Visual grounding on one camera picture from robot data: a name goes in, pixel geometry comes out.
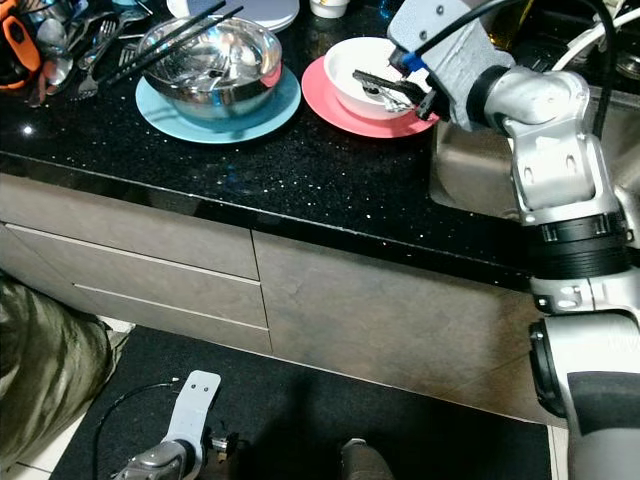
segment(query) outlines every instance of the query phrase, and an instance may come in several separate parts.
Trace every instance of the white bowl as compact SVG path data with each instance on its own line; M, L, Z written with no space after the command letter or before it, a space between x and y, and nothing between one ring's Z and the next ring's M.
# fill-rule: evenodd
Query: white bowl
M408 112L387 112L382 98L367 95L362 84L353 78L354 70L362 70L392 82L401 80L402 75L389 65L389 57L394 48L393 42L386 38L357 37L329 49L324 57L324 71L335 87L336 97L347 110L371 120L388 120ZM427 72L420 70L412 73L408 80L427 91L429 87L425 82L426 78ZM399 96L410 103L403 94Z
M340 18L347 11L349 0L309 0L311 12L322 18Z

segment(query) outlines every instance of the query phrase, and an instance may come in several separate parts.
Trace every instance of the blue plate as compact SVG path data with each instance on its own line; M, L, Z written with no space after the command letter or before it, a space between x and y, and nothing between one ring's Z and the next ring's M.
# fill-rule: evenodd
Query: blue plate
M141 78L136 105L144 119L167 135L196 143L236 143L273 132L289 120L300 105L300 84L288 68L266 103L255 112L210 123L192 121Z

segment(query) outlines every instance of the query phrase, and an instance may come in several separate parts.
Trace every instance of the floor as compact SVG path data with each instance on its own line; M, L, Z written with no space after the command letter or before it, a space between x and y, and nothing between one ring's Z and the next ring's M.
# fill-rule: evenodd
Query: floor
M102 320L109 323L114 330L127 331L132 328L131 324L119 322L108 318ZM51 444L39 454L30 458L24 458L1 480L48 480L62 454L64 453L71 438L82 423L82 414L72 425L61 432ZM550 456L552 465L553 480L567 480L566 451L568 444L567 430L559 427L548 427Z

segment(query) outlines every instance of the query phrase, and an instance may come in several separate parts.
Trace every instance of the gray cabinet door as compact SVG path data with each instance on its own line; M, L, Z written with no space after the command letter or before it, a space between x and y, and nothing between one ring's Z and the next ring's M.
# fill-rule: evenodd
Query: gray cabinet door
M0 220L127 252L258 279L248 229L189 215L0 174Z
M40 255L27 248L0 223L0 269L25 285L71 307L96 313L96 305L64 279Z
M68 281L194 313L266 327L260 284L202 268L7 225Z
M527 295L258 232L254 242L277 357L446 399L529 351ZM533 390L526 404L544 418Z
M76 287L96 305L100 315L166 332L219 343L264 355L271 354L269 330L124 297L113 292Z

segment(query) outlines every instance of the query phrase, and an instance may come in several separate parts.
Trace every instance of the black floor mat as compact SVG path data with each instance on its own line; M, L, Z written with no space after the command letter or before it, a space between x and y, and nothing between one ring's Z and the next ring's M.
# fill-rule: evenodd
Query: black floor mat
M542 425L137 327L51 480L90 479L95 425L117 397L196 369L222 377L208 425L252 445L243 478L335 480L338 444L351 437L379 450L397 480L551 478ZM100 480L162 439L175 398L151 390L113 412L99 446Z

